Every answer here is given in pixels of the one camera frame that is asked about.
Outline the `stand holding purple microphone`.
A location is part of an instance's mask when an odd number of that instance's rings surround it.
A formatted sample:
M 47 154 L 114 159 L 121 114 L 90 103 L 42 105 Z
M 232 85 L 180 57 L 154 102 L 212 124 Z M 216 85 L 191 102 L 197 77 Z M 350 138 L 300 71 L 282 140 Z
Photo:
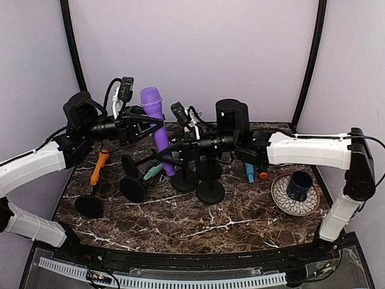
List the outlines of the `stand holding purple microphone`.
M 179 192 L 188 192 L 194 190 L 199 183 L 195 171 L 189 168 L 190 156 L 188 149 L 183 144 L 176 143 L 172 146 L 172 155 L 179 153 L 179 157 L 173 161 L 173 166 L 177 167 L 176 174 L 171 178 L 171 186 Z

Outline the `light blue toy microphone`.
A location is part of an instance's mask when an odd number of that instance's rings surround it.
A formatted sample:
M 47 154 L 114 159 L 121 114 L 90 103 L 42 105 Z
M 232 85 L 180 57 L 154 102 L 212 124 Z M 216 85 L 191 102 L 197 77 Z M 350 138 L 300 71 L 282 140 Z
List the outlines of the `light blue toy microphone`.
M 254 165 L 245 163 L 245 172 L 247 175 L 248 182 L 250 184 L 253 184 L 255 182 Z

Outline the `black microphone stand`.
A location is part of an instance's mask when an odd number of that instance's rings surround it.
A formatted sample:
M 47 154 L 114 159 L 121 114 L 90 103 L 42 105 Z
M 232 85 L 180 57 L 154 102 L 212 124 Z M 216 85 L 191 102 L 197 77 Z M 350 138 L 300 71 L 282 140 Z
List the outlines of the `black microphone stand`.
M 218 180 L 201 180 L 196 189 L 196 196 L 204 204 L 215 205 L 224 199 L 225 189 Z

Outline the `stand holding cream microphone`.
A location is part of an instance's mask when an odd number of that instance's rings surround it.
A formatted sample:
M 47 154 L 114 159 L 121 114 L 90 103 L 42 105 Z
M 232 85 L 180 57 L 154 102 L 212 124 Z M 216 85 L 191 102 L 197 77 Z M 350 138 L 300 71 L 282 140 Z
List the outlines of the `stand holding cream microphone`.
M 148 161 L 152 161 L 156 158 L 156 151 L 153 151 L 151 155 L 148 157 L 145 157 L 139 161 L 134 161 L 133 158 L 128 155 L 124 154 L 121 157 L 121 163 L 123 166 L 123 170 L 126 174 L 126 176 L 131 176 L 131 177 L 138 177 L 138 166 L 147 163 Z

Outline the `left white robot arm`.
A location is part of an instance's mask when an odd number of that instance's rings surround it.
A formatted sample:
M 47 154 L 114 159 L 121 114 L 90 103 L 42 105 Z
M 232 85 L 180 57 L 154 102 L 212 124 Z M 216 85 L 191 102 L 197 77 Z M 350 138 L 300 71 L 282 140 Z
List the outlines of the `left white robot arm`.
M 1 232 L 37 240 L 61 252 L 71 262 L 85 257 L 84 248 L 68 225 L 41 218 L 7 199 L 13 190 L 50 173 L 77 166 L 92 151 L 94 142 L 118 140 L 122 146 L 138 143 L 163 127 L 162 118 L 147 116 L 139 106 L 124 107 L 118 117 L 79 92 L 63 106 L 67 125 L 53 133 L 38 148 L 1 163 Z

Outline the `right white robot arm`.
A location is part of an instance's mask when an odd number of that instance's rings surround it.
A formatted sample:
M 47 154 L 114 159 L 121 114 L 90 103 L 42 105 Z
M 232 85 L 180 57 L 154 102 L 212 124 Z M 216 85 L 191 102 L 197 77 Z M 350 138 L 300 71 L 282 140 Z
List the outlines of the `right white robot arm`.
M 182 167 L 202 156 L 235 153 L 237 159 L 258 167 L 279 164 L 328 166 L 346 170 L 345 186 L 333 202 L 318 230 L 318 239 L 307 248 L 312 261 L 320 261 L 359 207 L 376 191 L 374 161 L 360 128 L 347 134 L 290 134 L 278 129 L 252 131 L 248 106 L 236 99 L 215 104 L 217 124 L 212 131 L 196 137 L 185 134 L 157 155 L 159 161 Z

